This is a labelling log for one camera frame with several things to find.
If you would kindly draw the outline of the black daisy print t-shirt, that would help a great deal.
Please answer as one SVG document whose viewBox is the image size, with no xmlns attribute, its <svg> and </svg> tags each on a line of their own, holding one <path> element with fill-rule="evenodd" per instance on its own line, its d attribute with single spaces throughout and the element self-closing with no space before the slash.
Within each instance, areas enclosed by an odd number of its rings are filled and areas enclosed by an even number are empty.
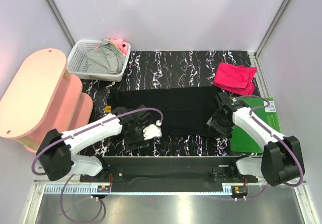
<svg viewBox="0 0 322 224">
<path fill-rule="evenodd" d="M 159 109 L 164 118 L 163 135 L 199 135 L 221 137 L 208 120 L 217 110 L 214 98 L 217 87 L 186 87 L 120 91 L 111 88 L 107 104 L 112 109 L 125 107 L 136 109 L 141 105 Z"/>
</svg>

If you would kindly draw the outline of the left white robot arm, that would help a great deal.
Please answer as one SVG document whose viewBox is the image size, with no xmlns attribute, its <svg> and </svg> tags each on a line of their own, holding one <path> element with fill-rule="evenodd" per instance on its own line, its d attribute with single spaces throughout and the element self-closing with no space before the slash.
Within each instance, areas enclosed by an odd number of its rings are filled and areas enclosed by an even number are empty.
<svg viewBox="0 0 322 224">
<path fill-rule="evenodd" d="M 128 145 L 145 147 L 162 136 L 164 116 L 156 108 L 139 106 L 136 109 L 117 107 L 105 117 L 83 127 L 65 132 L 52 129 L 45 135 L 34 161 L 43 167 L 49 181 L 68 175 L 85 175 L 98 182 L 112 178 L 109 165 L 100 156 L 79 153 L 105 138 L 123 135 Z"/>
</svg>

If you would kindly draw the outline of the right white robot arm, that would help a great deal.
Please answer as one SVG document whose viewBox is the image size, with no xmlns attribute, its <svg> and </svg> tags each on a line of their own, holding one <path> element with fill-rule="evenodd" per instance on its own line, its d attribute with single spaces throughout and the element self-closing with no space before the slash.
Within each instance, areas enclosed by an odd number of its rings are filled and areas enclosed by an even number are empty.
<svg viewBox="0 0 322 224">
<path fill-rule="evenodd" d="M 241 97 L 230 98 L 226 92 L 214 98 L 217 107 L 208 120 L 219 136 L 228 138 L 235 127 L 246 132 L 261 148 L 261 157 L 240 157 L 228 169 L 232 181 L 239 182 L 248 175 L 265 179 L 270 186 L 302 184 L 305 167 L 299 140 L 274 130 L 255 114 Z"/>
</svg>

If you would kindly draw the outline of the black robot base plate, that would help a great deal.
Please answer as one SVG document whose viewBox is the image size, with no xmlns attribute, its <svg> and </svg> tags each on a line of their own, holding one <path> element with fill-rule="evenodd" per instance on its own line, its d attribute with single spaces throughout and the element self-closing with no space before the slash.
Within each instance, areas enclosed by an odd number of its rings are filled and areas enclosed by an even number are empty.
<svg viewBox="0 0 322 224">
<path fill-rule="evenodd" d="M 257 183 L 255 176 L 240 176 L 232 164 L 238 157 L 103 157 L 113 174 L 112 182 L 126 183 L 133 179 L 197 179 L 215 183 Z M 81 175 L 81 182 L 98 182 Z"/>
</svg>

